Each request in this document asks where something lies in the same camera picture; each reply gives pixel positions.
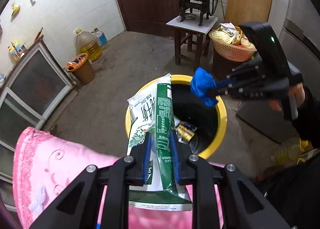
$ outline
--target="brown trash bin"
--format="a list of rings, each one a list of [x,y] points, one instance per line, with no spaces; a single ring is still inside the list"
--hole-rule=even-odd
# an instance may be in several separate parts
[[[88,84],[92,82],[92,80],[95,78],[95,72],[92,69],[92,66],[90,62],[88,61],[88,54],[87,53],[81,53],[77,55],[75,58],[72,59],[72,61],[75,61],[79,56],[84,56],[85,55],[85,60],[80,64],[78,67],[69,70],[67,68],[67,71],[69,73],[73,73],[75,77],[79,79],[80,82],[83,84]]]

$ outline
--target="floor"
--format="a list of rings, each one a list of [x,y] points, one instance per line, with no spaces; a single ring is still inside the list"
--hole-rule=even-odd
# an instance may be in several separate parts
[[[124,129],[127,99],[147,82],[167,73],[193,75],[193,65],[184,60],[180,66],[175,65],[174,41],[170,39],[124,31],[109,44],[92,64],[96,78],[79,90],[52,133],[100,153],[124,156],[128,142]],[[182,53],[193,54],[186,50],[184,44]],[[200,66],[211,72],[212,54],[202,57]],[[231,67],[218,56],[213,72],[225,76]],[[227,109],[227,132],[209,160],[234,163],[244,174],[255,177],[271,165],[270,154],[277,145],[236,118],[239,101],[228,96],[222,99]]]

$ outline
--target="yellow bucket rim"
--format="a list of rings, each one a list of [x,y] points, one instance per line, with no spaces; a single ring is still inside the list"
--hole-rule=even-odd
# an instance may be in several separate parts
[[[159,78],[156,78],[152,80],[151,82],[148,82],[146,85],[144,85],[138,92],[143,90],[145,87],[148,87],[149,85],[156,82]],[[190,85],[192,80],[192,76],[189,75],[183,75],[183,74],[173,74],[171,76],[171,83],[172,84],[185,84]],[[220,146],[222,143],[222,140],[224,138],[224,135],[227,130],[227,111],[226,107],[224,106],[224,103],[220,96],[217,96],[216,99],[218,100],[218,103],[216,105],[217,115],[218,115],[218,129],[215,137],[213,138],[213,141],[210,143],[210,145],[200,152],[198,155],[204,159],[208,159]],[[127,112],[125,114],[125,132],[127,134],[127,137],[129,138],[130,128],[131,128],[131,119],[130,119],[130,111],[129,107],[127,108]]]

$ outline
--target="small table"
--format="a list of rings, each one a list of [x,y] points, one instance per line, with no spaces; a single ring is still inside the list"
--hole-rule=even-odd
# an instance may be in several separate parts
[[[204,56],[208,56],[210,37],[209,31],[213,25],[217,22],[218,17],[212,16],[209,19],[204,19],[202,26],[198,26],[200,13],[195,12],[195,20],[184,20],[180,22],[180,17],[172,19],[167,23],[169,26],[173,26],[174,30],[174,55],[176,65],[181,64],[181,59],[187,61],[193,61],[192,58],[181,54],[181,45],[188,41],[188,51],[191,51],[192,45],[196,45],[196,55],[193,63],[193,70],[195,71],[200,64],[200,57],[203,51]],[[197,36],[197,41],[193,41],[193,35]],[[203,43],[203,35],[206,35],[205,42]]]

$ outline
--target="human hand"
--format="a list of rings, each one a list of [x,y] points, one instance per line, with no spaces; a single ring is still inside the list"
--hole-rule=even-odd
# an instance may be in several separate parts
[[[296,86],[290,87],[289,94],[294,95],[294,97],[296,98],[297,109],[299,109],[306,98],[302,83],[298,83]],[[271,109],[281,111],[280,104],[277,100],[270,100],[269,105]]]

